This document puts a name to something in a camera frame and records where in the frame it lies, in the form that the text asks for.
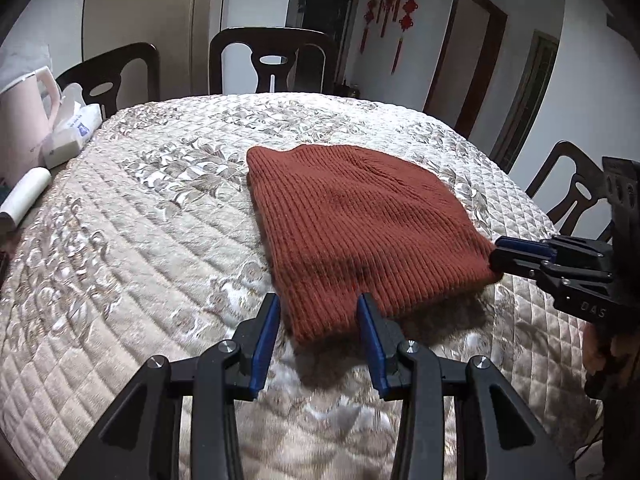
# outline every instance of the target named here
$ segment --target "red knit beanie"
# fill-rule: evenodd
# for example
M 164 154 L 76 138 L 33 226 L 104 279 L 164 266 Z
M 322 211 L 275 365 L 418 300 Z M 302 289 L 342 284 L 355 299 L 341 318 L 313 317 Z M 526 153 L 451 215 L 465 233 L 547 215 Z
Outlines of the red knit beanie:
M 383 315 L 402 316 L 500 279 L 492 243 L 415 164 L 356 146 L 256 147 L 246 158 L 274 284 L 301 344 L 355 330 L 363 292 Z

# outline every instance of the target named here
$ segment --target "pitcher handle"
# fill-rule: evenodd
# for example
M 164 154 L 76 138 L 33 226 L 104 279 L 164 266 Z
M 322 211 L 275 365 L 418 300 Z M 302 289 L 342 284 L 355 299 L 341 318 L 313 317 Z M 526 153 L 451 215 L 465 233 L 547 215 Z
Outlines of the pitcher handle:
M 51 98 L 51 112 L 49 113 L 49 128 L 53 129 L 53 123 L 56 120 L 58 109 L 60 108 L 60 89 L 56 80 L 53 79 L 53 74 L 49 70 L 48 66 L 36 70 L 36 79 L 42 81 L 44 88 L 47 89 L 49 97 Z

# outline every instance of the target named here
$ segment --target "white roll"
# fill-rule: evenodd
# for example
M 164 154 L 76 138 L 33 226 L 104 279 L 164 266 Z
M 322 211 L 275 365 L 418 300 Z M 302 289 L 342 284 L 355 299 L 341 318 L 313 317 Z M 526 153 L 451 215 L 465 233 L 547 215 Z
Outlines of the white roll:
M 51 184 L 51 174 L 46 168 L 29 170 L 0 206 L 0 233 L 17 228 L 27 211 L 49 184 Z

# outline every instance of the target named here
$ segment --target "black mechanical device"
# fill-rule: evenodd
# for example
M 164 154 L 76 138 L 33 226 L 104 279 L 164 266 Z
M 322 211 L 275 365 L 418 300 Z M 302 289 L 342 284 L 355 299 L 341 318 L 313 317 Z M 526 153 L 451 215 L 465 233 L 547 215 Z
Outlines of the black mechanical device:
M 358 299 L 360 339 L 374 388 L 402 400 L 392 480 L 442 480 L 444 402 L 453 396 L 461 480 L 569 480 L 569 466 L 526 403 L 485 356 L 437 357 L 383 319 L 370 294 Z
M 178 480 L 182 398 L 191 408 L 191 478 L 242 479 L 235 400 L 264 387 L 280 325 L 267 294 L 254 319 L 200 357 L 150 357 L 98 420 L 60 480 Z
M 605 156 L 602 167 L 612 213 L 611 245 L 569 236 L 539 242 L 500 237 L 490 256 L 493 270 L 536 280 L 553 296 L 556 309 L 596 326 L 607 363 L 587 378 L 585 391 L 597 399 L 607 395 L 627 359 L 610 355 L 613 336 L 640 326 L 640 164 Z

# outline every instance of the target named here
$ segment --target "quilted tablecloth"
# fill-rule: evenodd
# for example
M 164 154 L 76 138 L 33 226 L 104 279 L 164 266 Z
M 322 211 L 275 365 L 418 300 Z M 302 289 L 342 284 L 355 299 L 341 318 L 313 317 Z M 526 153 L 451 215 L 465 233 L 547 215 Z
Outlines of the quilted tablecloth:
M 273 290 L 246 184 L 246 150 L 353 144 L 437 174 L 480 233 L 539 239 L 547 216 L 443 123 L 315 94 L 206 96 L 119 111 L 22 228 L 0 300 L 0 427 L 38 480 L 56 478 L 153 354 L 199 355 Z M 402 321 L 441 356 L 490 356 L 563 450 L 594 420 L 581 325 L 529 280 Z M 454 477 L 445 400 L 446 476 Z M 188 477 L 189 402 L 180 473 Z M 386 479 L 401 405 L 372 389 L 355 338 L 296 348 L 281 327 L 264 391 L 236 405 L 248 479 Z

